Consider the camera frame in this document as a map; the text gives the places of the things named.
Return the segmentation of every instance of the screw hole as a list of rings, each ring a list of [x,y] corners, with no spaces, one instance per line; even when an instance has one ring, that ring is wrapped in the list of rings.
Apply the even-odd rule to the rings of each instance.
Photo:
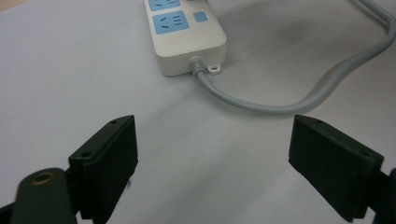
[[[53,173],[41,173],[32,180],[32,185],[42,185],[50,182],[50,180],[54,177]]]
[[[81,157],[84,159],[88,159],[92,155],[91,152],[84,152],[81,154]]]

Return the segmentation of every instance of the blue socket panel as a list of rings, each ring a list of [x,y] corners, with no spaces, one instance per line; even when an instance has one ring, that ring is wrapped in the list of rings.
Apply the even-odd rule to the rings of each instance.
[[[179,0],[148,0],[151,11],[159,11],[172,7],[180,7]]]
[[[155,33],[157,35],[186,30],[190,27],[184,12],[181,10],[157,15],[152,19],[154,20]]]

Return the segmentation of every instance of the electrical outlet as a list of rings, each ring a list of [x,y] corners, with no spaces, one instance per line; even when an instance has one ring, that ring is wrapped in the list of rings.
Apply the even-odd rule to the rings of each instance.
[[[148,0],[151,11],[159,11],[172,7],[179,7],[179,0]]]
[[[154,27],[157,35],[163,35],[175,31],[189,29],[186,16],[183,11],[176,11],[154,16]]]
[[[221,72],[227,36],[206,0],[144,2],[154,50],[165,76],[191,72],[194,57],[202,59],[209,74]]]

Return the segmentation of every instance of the socket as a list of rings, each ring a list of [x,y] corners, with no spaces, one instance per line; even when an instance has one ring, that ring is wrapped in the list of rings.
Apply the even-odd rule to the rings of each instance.
[[[159,11],[172,7],[180,7],[179,0],[149,0],[148,4],[151,11]]]
[[[144,1],[154,50],[164,76],[191,72],[190,60],[194,57],[202,59],[209,74],[221,72],[227,36],[206,0]]]
[[[189,29],[189,23],[183,11],[169,12],[154,16],[154,27],[157,35]]]

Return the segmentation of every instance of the white power strip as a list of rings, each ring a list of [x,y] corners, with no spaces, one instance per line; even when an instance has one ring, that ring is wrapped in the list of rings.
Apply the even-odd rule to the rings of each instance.
[[[173,77],[191,72],[199,57],[209,74],[221,72],[227,36],[206,0],[145,0],[148,23],[161,72]]]

